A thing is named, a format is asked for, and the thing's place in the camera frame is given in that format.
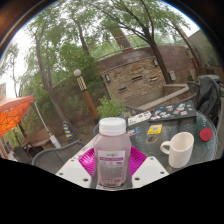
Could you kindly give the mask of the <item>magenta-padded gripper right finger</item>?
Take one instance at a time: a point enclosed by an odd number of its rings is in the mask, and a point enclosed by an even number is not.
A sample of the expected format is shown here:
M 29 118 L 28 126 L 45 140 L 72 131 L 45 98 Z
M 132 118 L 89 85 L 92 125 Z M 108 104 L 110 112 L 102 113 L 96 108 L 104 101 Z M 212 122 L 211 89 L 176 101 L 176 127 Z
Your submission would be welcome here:
M 154 157 L 145 156 L 135 147 L 131 147 L 127 186 L 140 188 L 168 175 L 161 163 Z

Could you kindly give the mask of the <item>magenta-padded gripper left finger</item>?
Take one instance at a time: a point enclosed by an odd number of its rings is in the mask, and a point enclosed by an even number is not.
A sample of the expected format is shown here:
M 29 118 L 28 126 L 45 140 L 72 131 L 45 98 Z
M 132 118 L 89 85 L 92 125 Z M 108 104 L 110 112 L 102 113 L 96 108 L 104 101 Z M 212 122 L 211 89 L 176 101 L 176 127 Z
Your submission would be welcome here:
M 95 171 L 94 149 L 85 147 L 56 173 L 78 186 L 95 189 L 97 186 L 97 174 Z

